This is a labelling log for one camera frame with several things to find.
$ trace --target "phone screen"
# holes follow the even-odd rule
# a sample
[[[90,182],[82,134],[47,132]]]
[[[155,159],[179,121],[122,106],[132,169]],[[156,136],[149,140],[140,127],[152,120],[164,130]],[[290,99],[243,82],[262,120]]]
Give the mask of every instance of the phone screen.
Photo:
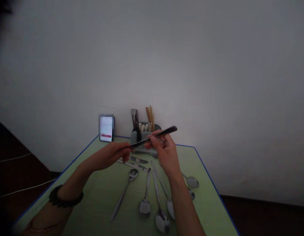
[[[100,134],[99,140],[105,142],[111,142],[113,136],[113,115],[100,115]]]

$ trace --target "cutlery holder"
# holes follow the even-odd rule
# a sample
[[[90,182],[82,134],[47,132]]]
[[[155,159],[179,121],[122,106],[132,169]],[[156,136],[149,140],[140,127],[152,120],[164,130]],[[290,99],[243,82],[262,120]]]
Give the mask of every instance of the cutlery holder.
[[[156,125],[155,124],[155,130],[158,130],[158,129],[161,129],[161,127],[159,125]],[[144,139],[147,139],[147,136],[152,134],[151,132],[142,132],[142,140]],[[132,132],[131,133],[131,140],[130,140],[130,144],[134,144],[136,143],[136,131]],[[157,155],[157,152],[155,149],[150,149],[150,150],[147,150],[144,145],[141,145],[141,146],[138,146],[136,149],[135,149],[135,152],[137,153],[146,153],[146,154],[150,154],[152,155],[153,157],[155,157]]]

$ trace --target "floor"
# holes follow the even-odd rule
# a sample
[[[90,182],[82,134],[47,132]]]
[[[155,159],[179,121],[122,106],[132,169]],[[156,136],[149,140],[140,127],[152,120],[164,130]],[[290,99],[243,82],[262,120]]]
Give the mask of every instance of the floor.
[[[30,151],[0,124],[0,160]],[[55,179],[33,154],[0,162],[0,196]],[[50,183],[0,198],[0,206],[11,225]],[[241,235],[304,235],[304,207],[221,196]]]

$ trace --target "table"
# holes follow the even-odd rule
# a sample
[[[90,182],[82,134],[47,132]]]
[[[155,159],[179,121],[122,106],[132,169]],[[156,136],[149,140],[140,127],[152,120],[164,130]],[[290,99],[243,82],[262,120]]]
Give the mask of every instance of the table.
[[[129,142],[130,140],[116,136],[114,141]],[[107,144],[96,137],[20,216],[12,230],[15,233],[22,232],[28,222],[48,202],[50,192],[56,186],[63,184],[83,160]],[[181,171],[187,176],[194,176],[199,181],[199,188],[193,189],[195,193],[193,204],[206,235],[239,235],[197,150],[194,147],[177,145],[177,152]],[[144,165],[147,168],[152,167],[151,160],[154,161],[160,178],[170,194],[168,179],[159,166],[158,160],[144,154],[136,156],[149,161],[148,164]],[[139,171],[139,176],[129,184],[115,220],[110,221],[111,213],[127,184],[130,169],[131,167],[115,163],[108,169],[94,172],[84,187],[84,198],[74,208],[63,235],[158,235],[154,223],[157,199],[152,175],[148,189],[151,216],[148,219],[141,219],[137,213],[139,202],[145,195],[147,173],[144,171]],[[167,212],[166,195],[159,182],[158,189],[161,207]],[[170,235],[177,235],[175,221],[170,216],[169,218],[171,222]]]

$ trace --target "metal spoon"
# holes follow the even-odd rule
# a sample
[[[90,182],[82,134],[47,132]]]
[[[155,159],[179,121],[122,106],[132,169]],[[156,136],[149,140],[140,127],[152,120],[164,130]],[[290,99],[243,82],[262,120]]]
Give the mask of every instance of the metal spoon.
[[[187,177],[183,174],[183,172],[182,172],[182,175],[186,178],[187,183],[190,187],[192,187],[192,188],[198,188],[199,187],[199,182],[194,177],[192,177],[192,176]]]
[[[189,191],[191,200],[194,200],[194,199],[195,199],[195,194],[194,194],[194,192],[193,192],[190,188],[188,188],[188,191]]]
[[[157,177],[158,177],[158,179],[159,179],[159,181],[160,181],[160,183],[161,183],[161,185],[162,185],[162,187],[163,187],[163,189],[164,189],[164,192],[165,192],[165,194],[166,194],[166,196],[167,196],[167,202],[166,202],[166,203],[167,203],[167,210],[168,210],[169,214],[171,215],[171,217],[172,217],[173,219],[175,219],[174,206],[173,206],[173,204],[172,204],[172,199],[168,197],[168,194],[167,194],[166,189],[165,189],[165,187],[164,187],[164,185],[163,185],[163,183],[162,183],[162,181],[161,181],[161,178],[160,178],[159,175],[158,175],[158,172],[157,172],[157,169],[156,169],[156,166],[155,166],[154,162],[151,161],[151,164],[152,164],[153,169],[154,169],[154,171],[155,171],[155,174],[157,175]]]
[[[127,187],[128,187],[128,185],[129,185],[129,183],[130,183],[132,180],[134,180],[136,177],[138,177],[138,175],[139,175],[139,171],[137,171],[136,169],[131,169],[131,170],[130,170],[129,175],[128,175],[128,178],[129,178],[128,184],[127,184],[125,190],[123,191],[123,193],[122,193],[120,199],[118,200],[117,205],[115,206],[115,209],[113,210],[113,212],[112,212],[112,214],[111,214],[111,217],[110,217],[110,220],[111,220],[111,221],[113,221],[114,218],[115,218],[116,215],[117,215],[117,212],[118,212],[118,210],[119,210],[119,207],[120,207],[121,202],[122,202],[122,200],[123,200],[123,196],[125,195],[125,192],[126,192],[126,190],[127,190]]]
[[[168,234],[169,233],[169,219],[165,212],[162,211],[161,205],[159,203],[159,196],[158,196],[158,188],[157,188],[157,182],[156,182],[156,176],[155,176],[155,171],[152,171],[153,174],[153,179],[154,179],[154,186],[155,186],[155,191],[157,194],[157,203],[158,203],[158,210],[155,215],[155,224],[157,227],[157,230],[160,231],[161,233]]]
[[[142,218],[148,218],[151,214],[151,205],[150,205],[150,202],[148,201],[148,188],[149,188],[149,184],[150,184],[150,172],[151,172],[151,168],[149,168],[149,170],[148,170],[145,197],[140,202],[140,205],[139,205],[139,216],[141,216]]]

